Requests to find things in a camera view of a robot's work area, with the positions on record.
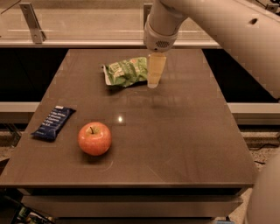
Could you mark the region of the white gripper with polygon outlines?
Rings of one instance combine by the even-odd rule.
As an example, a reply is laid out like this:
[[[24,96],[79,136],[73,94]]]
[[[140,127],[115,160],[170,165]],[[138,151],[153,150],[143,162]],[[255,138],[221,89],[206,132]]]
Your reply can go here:
[[[156,17],[150,14],[147,17],[143,42],[153,51],[148,57],[148,87],[156,88],[165,69],[166,56],[178,36],[178,25],[172,17]]]

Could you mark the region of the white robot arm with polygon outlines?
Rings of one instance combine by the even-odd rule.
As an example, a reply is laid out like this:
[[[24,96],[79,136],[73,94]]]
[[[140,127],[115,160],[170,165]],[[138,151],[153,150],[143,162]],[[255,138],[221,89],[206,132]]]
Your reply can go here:
[[[274,98],[280,98],[279,16],[246,0],[153,0],[143,42],[169,51],[191,18]],[[280,224],[280,153],[259,172],[243,224]]]

